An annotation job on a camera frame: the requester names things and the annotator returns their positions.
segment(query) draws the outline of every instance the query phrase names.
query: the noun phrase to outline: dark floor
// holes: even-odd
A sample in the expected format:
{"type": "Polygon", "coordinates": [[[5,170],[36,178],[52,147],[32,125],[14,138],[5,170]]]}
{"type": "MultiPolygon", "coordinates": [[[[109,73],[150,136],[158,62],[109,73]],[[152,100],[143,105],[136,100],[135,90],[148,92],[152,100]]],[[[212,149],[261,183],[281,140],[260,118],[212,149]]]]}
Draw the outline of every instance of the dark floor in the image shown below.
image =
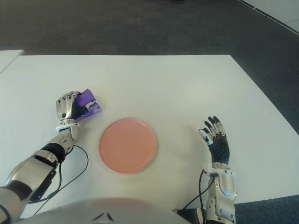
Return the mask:
{"type": "MultiPolygon", "coordinates": [[[[26,55],[230,54],[299,133],[299,36],[237,0],[0,3],[1,50],[24,49],[26,55]]],[[[236,213],[238,223],[294,223],[298,207],[294,196],[239,204],[236,213]]]]}
{"type": "MultiPolygon", "coordinates": [[[[260,202],[235,205],[237,224],[298,224],[299,195],[260,202]]],[[[197,224],[195,209],[178,211],[178,214],[192,224],[197,224]]]]}

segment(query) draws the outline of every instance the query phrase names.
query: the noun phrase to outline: robot forearm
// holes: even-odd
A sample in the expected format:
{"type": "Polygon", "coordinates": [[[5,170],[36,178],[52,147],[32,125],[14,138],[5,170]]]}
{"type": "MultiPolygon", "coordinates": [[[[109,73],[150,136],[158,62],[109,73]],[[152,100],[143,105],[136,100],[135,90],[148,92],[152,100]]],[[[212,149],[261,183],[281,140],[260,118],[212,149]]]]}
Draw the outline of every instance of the robot forearm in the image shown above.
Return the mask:
{"type": "Polygon", "coordinates": [[[78,128],[78,124],[73,123],[71,127],[59,131],[45,147],[13,169],[7,184],[0,187],[1,224],[18,221],[29,201],[41,199],[56,174],[57,165],[64,161],[65,155],[77,142],[78,139],[73,139],[73,136],[78,134],[78,128]]]}
{"type": "Polygon", "coordinates": [[[208,172],[214,176],[214,183],[209,188],[206,202],[206,223],[235,224],[235,197],[237,191],[234,173],[225,163],[213,163],[208,172]]]}
{"type": "Polygon", "coordinates": [[[209,117],[212,125],[205,121],[207,128],[200,129],[199,134],[206,141],[212,156],[212,165],[205,167],[208,175],[214,177],[209,188],[204,223],[235,224],[235,173],[228,168],[229,147],[223,125],[217,117],[209,117]]]}

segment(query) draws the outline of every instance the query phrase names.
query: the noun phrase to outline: purple object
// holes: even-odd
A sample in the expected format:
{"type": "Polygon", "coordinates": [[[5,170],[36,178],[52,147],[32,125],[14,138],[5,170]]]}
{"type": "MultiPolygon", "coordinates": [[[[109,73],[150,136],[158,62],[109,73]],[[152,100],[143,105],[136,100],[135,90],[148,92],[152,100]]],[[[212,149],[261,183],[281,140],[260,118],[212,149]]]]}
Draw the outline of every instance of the purple object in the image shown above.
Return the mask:
{"type": "MultiPolygon", "coordinates": [[[[86,89],[84,92],[82,92],[82,94],[77,96],[76,103],[78,106],[85,106],[86,104],[88,104],[90,101],[93,101],[93,100],[95,100],[94,95],[92,94],[92,92],[89,89],[86,89]]],[[[81,121],[81,120],[83,120],[91,115],[94,115],[95,113],[100,112],[100,111],[101,111],[100,106],[98,105],[98,103],[95,103],[93,106],[91,106],[88,109],[88,112],[85,115],[79,117],[75,121],[76,122],[81,121]]]]}

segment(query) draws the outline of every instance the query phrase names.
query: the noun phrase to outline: pink dish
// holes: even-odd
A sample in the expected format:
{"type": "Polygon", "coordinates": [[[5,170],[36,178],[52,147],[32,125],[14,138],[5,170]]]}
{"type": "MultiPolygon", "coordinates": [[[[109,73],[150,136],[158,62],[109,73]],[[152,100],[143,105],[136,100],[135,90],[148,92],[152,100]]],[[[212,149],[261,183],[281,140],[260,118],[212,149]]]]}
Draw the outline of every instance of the pink dish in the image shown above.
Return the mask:
{"type": "Polygon", "coordinates": [[[103,162],[119,173],[133,173],[154,158],[157,139],[154,130],[137,118],[122,118],[103,132],[99,151],[103,162]]]}

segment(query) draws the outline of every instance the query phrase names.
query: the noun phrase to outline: wire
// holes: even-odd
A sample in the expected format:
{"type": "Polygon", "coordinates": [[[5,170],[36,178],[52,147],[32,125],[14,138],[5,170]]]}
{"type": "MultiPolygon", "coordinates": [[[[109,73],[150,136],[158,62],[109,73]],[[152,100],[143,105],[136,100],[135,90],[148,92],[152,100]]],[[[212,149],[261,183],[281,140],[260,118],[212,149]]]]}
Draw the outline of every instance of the wire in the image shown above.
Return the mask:
{"type": "Polygon", "coordinates": [[[200,173],[198,188],[199,188],[199,199],[200,199],[200,209],[201,209],[201,212],[202,212],[202,220],[203,220],[204,224],[206,224],[205,213],[204,213],[204,206],[202,204],[201,189],[200,189],[201,178],[202,178],[202,174],[204,173],[204,171],[205,171],[205,169],[202,169],[202,171],[200,173]]]}
{"type": "Polygon", "coordinates": [[[35,203],[39,203],[39,202],[43,202],[43,201],[46,201],[50,198],[52,198],[60,189],[61,187],[61,182],[62,182],[62,175],[61,175],[61,162],[59,163],[59,184],[58,184],[58,187],[55,191],[53,191],[51,194],[49,194],[46,198],[43,198],[43,199],[40,199],[38,201],[33,201],[33,202],[28,202],[28,204],[35,204],[35,203]]]}
{"type": "MultiPolygon", "coordinates": [[[[203,195],[207,190],[209,190],[210,186],[213,184],[215,177],[213,176],[213,180],[212,182],[209,184],[209,186],[201,193],[201,195],[203,195]]],[[[182,210],[186,209],[192,202],[194,202],[197,198],[199,197],[199,195],[197,195],[195,198],[193,198],[182,210]]]]}
{"type": "Polygon", "coordinates": [[[67,185],[69,185],[70,183],[72,183],[74,180],[76,180],[78,177],[80,177],[85,171],[86,171],[86,169],[87,169],[87,167],[88,167],[88,164],[89,164],[89,157],[88,157],[88,154],[87,154],[87,152],[83,149],[83,148],[81,148],[80,146],[77,146],[77,145],[74,145],[74,146],[76,146],[76,147],[78,147],[78,148],[80,148],[84,153],[85,153],[85,155],[86,155],[86,158],[87,158],[87,162],[86,162],[86,166],[85,166],[85,168],[84,168],[84,170],[80,173],[80,174],[78,174],[74,179],[72,179],[71,181],[69,181],[67,184],[65,184],[62,188],[60,188],[60,186],[61,186],[61,180],[62,180],[62,175],[61,175],[61,163],[60,163],[60,166],[59,166],[59,188],[57,188],[57,190],[56,191],[54,191],[54,192],[52,192],[51,194],[49,194],[48,195],[48,197],[46,197],[46,198],[44,198],[44,199],[42,199],[42,200],[39,200],[38,202],[42,202],[42,201],[45,201],[42,205],[41,205],[41,207],[34,213],[34,216],[40,211],[40,209],[42,209],[42,207],[52,198],[52,197],[54,197],[56,194],[58,194],[63,188],[65,188],[67,185]]]}

